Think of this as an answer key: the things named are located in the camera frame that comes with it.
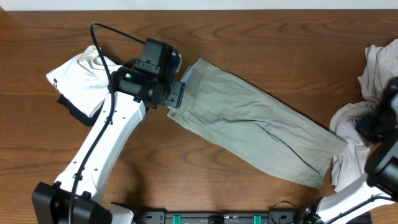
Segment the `khaki green shorts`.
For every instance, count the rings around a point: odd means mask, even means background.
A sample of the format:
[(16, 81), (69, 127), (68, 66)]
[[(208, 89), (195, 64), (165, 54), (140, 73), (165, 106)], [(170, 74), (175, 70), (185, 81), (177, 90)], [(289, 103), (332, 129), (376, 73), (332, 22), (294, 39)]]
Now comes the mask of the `khaki green shorts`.
[(319, 189), (346, 143), (262, 90), (203, 58), (186, 72), (170, 119), (271, 176)]

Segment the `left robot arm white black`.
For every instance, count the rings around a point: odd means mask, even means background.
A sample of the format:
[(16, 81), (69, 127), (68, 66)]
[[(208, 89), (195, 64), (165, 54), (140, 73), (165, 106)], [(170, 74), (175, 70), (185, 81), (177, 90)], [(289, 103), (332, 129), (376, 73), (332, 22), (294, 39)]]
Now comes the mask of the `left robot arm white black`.
[(39, 223), (133, 223), (124, 205), (101, 205), (109, 175), (134, 128), (151, 103), (178, 108), (185, 88), (174, 79), (182, 59), (167, 65), (139, 60), (134, 69), (113, 72), (113, 92), (103, 104), (80, 150), (53, 185), (38, 183), (32, 201)]

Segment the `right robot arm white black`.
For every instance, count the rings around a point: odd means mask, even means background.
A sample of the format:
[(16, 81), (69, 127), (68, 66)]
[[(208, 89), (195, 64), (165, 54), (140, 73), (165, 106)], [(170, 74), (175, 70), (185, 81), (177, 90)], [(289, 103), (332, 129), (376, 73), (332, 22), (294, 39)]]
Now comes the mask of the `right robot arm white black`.
[(359, 121), (357, 131), (379, 146), (368, 157), (364, 174), (337, 194), (321, 198), (294, 223), (349, 223), (368, 211), (397, 202), (397, 78), (383, 91), (377, 111)]

